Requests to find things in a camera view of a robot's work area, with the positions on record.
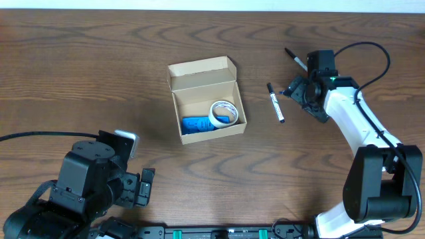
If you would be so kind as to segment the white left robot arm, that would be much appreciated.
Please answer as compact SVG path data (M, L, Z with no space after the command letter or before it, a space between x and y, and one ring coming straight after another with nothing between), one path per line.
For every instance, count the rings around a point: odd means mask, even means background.
M3 225L6 238L137 238L137 228L111 217L93 221L114 206L149 203L154 169L129 173L139 136L115 130L85 133L65 155L56 180L42 183Z

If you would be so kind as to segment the brown cardboard box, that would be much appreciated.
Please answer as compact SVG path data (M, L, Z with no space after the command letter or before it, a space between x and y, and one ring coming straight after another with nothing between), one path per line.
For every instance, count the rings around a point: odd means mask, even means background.
M241 134L247 121L238 87L237 69L227 56L172 64L167 67L178 130L183 145ZM236 120L222 129L183 132L183 119L228 116Z

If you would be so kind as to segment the blue plastic case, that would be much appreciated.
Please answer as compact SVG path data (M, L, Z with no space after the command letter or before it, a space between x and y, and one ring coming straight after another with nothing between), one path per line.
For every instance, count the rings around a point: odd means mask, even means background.
M183 135L214 131L216 129L218 128L211 123L208 116L187 117L181 121Z

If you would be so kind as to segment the white tape roll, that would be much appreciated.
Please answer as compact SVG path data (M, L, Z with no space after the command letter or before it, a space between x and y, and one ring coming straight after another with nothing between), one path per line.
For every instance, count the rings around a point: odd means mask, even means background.
M223 123L221 121L219 121L216 116L214 115L214 109L215 108L224 108L226 110L228 110L232 115L233 115L233 121L229 122L229 123ZM209 110L209 121L211 122L211 124L213 126L215 126L218 129L222 129L222 128L226 128L226 127L230 127L232 125L234 125L239 118L239 112L236 108L236 106L234 104L232 104L231 102L227 102L224 100L219 100L214 102Z

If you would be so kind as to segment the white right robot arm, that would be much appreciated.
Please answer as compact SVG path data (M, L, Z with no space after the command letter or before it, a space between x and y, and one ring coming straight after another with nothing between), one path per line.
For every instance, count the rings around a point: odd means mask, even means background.
M354 160L343 187L343 200L315 217L305 231L310 238L358 238L380 235L381 225L422 212L422 153L389 133L366 104L360 86L342 76L332 50L307 54L307 76L296 77L283 94L316 120L333 120L351 148Z

